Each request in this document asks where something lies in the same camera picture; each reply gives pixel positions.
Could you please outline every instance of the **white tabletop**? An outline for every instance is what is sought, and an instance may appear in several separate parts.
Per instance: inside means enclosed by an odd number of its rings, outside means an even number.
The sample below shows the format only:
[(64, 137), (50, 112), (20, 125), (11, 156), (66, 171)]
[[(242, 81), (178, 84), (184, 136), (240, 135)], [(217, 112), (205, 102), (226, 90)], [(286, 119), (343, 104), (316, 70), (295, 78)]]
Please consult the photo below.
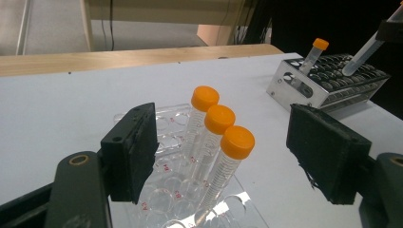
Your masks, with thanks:
[[(100, 71), (0, 78), (0, 204), (53, 181), (57, 163), (98, 151), (113, 116), (149, 102), (189, 103), (196, 86), (214, 87), (220, 103), (251, 130), (256, 146), (237, 170), (270, 227), (360, 227), (358, 206), (335, 206), (313, 190), (285, 145), (289, 113), (267, 93), (281, 54)], [(332, 115), (373, 142), (371, 156), (402, 153), (403, 122), (368, 102)], [(112, 215), (115, 227), (124, 226)]]

